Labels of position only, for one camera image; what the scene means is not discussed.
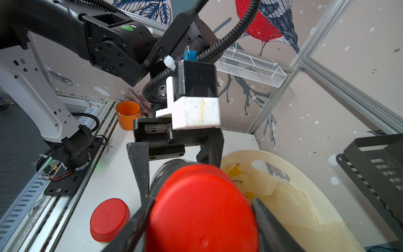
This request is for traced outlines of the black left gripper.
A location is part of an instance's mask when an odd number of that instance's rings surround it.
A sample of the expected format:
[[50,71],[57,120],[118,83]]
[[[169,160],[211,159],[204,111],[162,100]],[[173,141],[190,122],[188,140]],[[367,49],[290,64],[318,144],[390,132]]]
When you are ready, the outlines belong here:
[[150,193],[149,160],[180,158],[186,147],[199,146],[197,162],[220,168],[224,136],[220,128],[174,130],[169,118],[134,120],[135,142],[127,144],[128,157],[143,205]]

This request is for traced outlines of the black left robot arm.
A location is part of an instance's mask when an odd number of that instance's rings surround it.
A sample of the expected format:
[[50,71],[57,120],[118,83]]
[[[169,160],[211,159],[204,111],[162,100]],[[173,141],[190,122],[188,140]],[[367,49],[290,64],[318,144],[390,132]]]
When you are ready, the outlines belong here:
[[219,165],[210,143],[220,125],[215,62],[218,39],[199,18],[206,5],[179,14],[162,36],[106,1],[1,1],[1,87],[34,121],[56,167],[37,166],[50,182],[46,195],[73,196],[107,143],[103,135],[69,112],[39,69],[29,33],[56,42],[92,66],[130,86],[147,74],[144,98],[155,105],[154,119],[136,119],[131,130],[151,144],[150,160],[182,156],[200,145],[200,163]]

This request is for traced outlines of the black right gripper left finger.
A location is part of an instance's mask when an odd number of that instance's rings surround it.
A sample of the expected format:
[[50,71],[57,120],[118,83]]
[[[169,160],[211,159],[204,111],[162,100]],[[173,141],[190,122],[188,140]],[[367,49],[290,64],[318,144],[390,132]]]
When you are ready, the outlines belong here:
[[141,236],[146,231],[154,205],[154,199],[146,199],[145,203],[102,252],[133,252]]

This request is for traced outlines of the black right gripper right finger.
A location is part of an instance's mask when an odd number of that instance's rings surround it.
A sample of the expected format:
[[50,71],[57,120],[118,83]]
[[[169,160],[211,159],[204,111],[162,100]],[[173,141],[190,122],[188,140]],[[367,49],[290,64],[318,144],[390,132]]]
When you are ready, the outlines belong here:
[[304,252],[259,198],[253,199],[252,208],[258,226],[260,252]]

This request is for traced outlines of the red jar lid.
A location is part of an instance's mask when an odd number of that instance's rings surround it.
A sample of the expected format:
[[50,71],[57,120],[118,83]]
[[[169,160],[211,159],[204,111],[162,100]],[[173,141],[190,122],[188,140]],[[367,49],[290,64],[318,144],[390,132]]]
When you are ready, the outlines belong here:
[[242,192],[222,170],[190,164],[163,184],[152,209],[146,252],[256,252],[258,227]]

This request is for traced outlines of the glass jar with tea leaves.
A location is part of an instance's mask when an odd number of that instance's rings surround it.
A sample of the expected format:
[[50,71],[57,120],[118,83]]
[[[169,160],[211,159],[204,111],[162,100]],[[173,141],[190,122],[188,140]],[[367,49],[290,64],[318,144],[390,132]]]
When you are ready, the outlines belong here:
[[165,162],[154,174],[151,185],[150,193],[148,198],[156,199],[159,191],[161,190],[164,183],[172,176],[176,171],[181,168],[188,167],[191,165],[201,165],[199,162],[193,162],[184,159],[173,159]]

